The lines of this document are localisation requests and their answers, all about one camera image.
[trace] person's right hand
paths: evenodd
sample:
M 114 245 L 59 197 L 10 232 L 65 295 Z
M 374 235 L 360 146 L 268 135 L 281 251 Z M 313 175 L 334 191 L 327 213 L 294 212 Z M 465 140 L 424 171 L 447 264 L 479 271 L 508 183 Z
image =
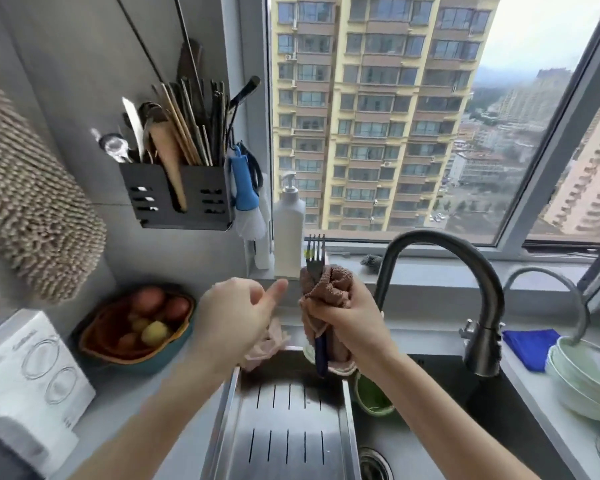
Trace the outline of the person's right hand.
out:
M 323 301 L 308 299 L 309 313 L 332 325 L 337 338 L 351 351 L 360 371 L 374 375 L 374 365 L 380 357 L 397 352 L 384 318 L 371 292 L 354 275 L 350 292 L 351 307 L 337 308 Z

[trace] sky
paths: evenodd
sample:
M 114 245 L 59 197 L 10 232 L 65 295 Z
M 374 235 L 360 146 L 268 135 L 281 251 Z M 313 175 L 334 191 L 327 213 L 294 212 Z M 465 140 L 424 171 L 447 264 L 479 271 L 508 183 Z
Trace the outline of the sky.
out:
M 574 69 L 600 19 L 600 0 L 501 0 L 481 66 Z

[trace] forearm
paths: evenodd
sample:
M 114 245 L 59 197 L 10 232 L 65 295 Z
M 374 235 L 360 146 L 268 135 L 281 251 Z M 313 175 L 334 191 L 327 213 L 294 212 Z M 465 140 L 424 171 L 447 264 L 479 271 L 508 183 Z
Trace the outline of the forearm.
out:
M 159 391 L 70 480 L 152 479 L 184 427 L 224 379 L 205 369 L 202 360 L 175 364 Z
M 391 353 L 374 368 L 372 379 L 447 480 L 537 480 L 408 355 Z

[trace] fork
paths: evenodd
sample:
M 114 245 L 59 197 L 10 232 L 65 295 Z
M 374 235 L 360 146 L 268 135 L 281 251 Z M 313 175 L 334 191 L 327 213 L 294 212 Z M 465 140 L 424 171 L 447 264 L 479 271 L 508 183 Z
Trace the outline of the fork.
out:
M 325 260 L 325 238 L 324 234 L 313 234 L 309 236 L 306 245 L 306 270 L 311 275 L 313 285 L 315 286 L 324 270 Z M 327 332 L 323 332 L 320 337 L 315 338 L 315 370 L 321 378 L 326 377 L 329 358 L 327 354 Z

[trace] faucet spout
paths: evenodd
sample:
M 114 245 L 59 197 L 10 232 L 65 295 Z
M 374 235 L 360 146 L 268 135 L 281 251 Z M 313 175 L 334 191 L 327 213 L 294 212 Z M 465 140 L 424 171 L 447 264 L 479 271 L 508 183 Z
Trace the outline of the faucet spout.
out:
M 504 293 L 493 266 L 470 242 L 434 229 L 417 229 L 400 234 L 389 243 L 384 254 L 374 295 L 376 305 L 382 310 L 398 256 L 411 244 L 440 246 L 460 258 L 475 276 L 482 307 L 475 327 L 468 334 L 464 363 L 478 376 L 496 376 L 500 371 L 500 319 L 504 314 Z

